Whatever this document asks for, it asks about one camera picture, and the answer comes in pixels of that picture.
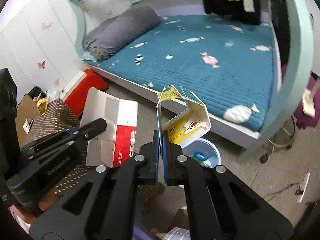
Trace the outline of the operator left hand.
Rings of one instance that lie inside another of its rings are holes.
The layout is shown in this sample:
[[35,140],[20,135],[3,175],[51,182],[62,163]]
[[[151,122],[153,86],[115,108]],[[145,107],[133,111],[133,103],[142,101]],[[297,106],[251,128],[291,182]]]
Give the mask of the operator left hand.
[[59,200],[58,196],[55,193],[55,190],[48,192],[41,200],[38,202],[40,214],[43,214],[44,211],[48,210]]

